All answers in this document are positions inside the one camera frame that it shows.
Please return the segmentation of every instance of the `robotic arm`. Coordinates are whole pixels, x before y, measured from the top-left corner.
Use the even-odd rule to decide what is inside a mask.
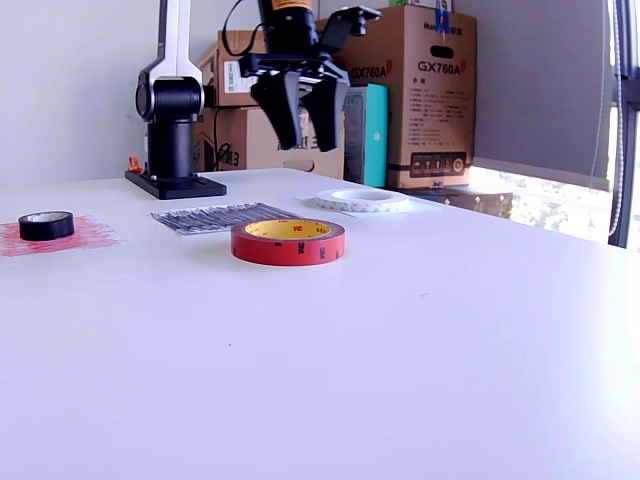
[[[347,72],[331,61],[349,35],[364,35],[366,7],[334,13],[318,37],[311,0],[258,0],[266,54],[240,60],[242,75],[257,76],[253,98],[263,108],[285,149],[301,141],[298,107],[309,111],[322,151],[337,146]],[[202,72],[189,60],[191,0],[160,0],[158,57],[138,77],[136,107],[147,122],[148,159],[143,173],[125,176],[157,198],[218,196],[226,187],[193,173],[193,122],[202,113]]]

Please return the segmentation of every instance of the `black cable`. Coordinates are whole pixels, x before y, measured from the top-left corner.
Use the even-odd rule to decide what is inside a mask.
[[[231,14],[233,13],[233,11],[241,3],[242,3],[242,0],[238,0],[235,3],[235,5],[233,7],[231,7],[231,11],[229,12],[229,15],[227,15],[227,19],[224,21],[224,25],[222,26],[222,44],[224,45],[224,49],[227,51],[227,53],[229,55],[231,55],[232,57],[244,57],[247,53],[249,53],[251,50],[253,50],[253,46],[256,43],[256,35],[258,35],[258,30],[260,29],[260,27],[262,25],[264,25],[264,24],[260,23],[255,28],[255,30],[253,31],[253,34],[251,35],[251,40],[250,40],[249,46],[247,48],[245,48],[244,50],[242,50],[239,53],[232,52],[231,51],[231,47],[229,47],[229,41],[227,40],[227,23],[229,23],[229,19],[231,18]]]
[[[221,108],[216,109],[216,113],[213,116],[213,171],[220,171],[220,162],[222,159],[229,153],[231,150],[230,143],[223,143],[220,148],[218,148],[218,114],[222,111]]]

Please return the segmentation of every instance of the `orange object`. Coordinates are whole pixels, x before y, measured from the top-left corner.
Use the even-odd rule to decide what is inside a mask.
[[[140,160],[135,155],[129,157],[129,171],[133,173],[142,173],[144,168],[140,166]]]

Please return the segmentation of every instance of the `double-sided tape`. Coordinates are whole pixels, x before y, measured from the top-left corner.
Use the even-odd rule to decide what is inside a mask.
[[[406,195],[373,188],[327,190],[316,195],[322,208],[343,212],[406,212],[411,201]]]
[[[320,265],[344,255],[345,231],[321,220],[249,222],[231,229],[231,251],[241,260],[261,265]]]
[[[46,242],[73,235],[73,214],[69,212],[41,212],[18,219],[20,238],[31,242]]]

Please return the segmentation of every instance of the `cable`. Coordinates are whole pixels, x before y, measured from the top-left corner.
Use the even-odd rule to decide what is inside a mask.
[[[216,113],[213,116],[213,155],[214,155],[213,171],[214,172],[220,171],[220,162],[224,157],[226,157],[229,154],[229,151],[231,150],[230,143],[223,143],[220,146],[220,148],[218,148],[218,114],[221,111],[222,109],[218,108],[216,110]]]
[[[231,7],[231,11],[229,11],[229,15],[227,15],[227,19],[224,21],[224,25],[222,26],[222,44],[224,45],[224,49],[227,51],[229,55],[232,57],[244,57],[247,53],[253,50],[253,46],[256,43],[256,35],[258,35],[258,30],[264,24],[259,23],[258,26],[253,30],[253,34],[251,35],[251,40],[249,41],[249,46],[242,50],[241,52],[235,53],[231,51],[231,47],[229,47],[229,40],[227,39],[227,24],[229,23],[229,19],[231,18],[231,14],[236,9],[238,5],[242,3],[242,0],[238,0],[233,7]]]
[[[613,30],[614,30],[614,45],[615,45],[615,53],[616,53],[616,81],[618,87],[618,145],[617,145],[617,153],[619,159],[618,165],[618,191],[616,192],[614,189],[614,195],[617,196],[616,199],[616,210],[613,214],[613,221],[611,223],[611,230],[609,231],[609,236],[613,236],[618,229],[618,224],[620,223],[620,214],[622,211],[622,191],[624,188],[624,169],[625,169],[625,158],[624,158],[624,116],[622,114],[622,66],[620,64],[620,25],[618,24],[619,15],[618,15],[618,5],[616,0],[613,0]]]

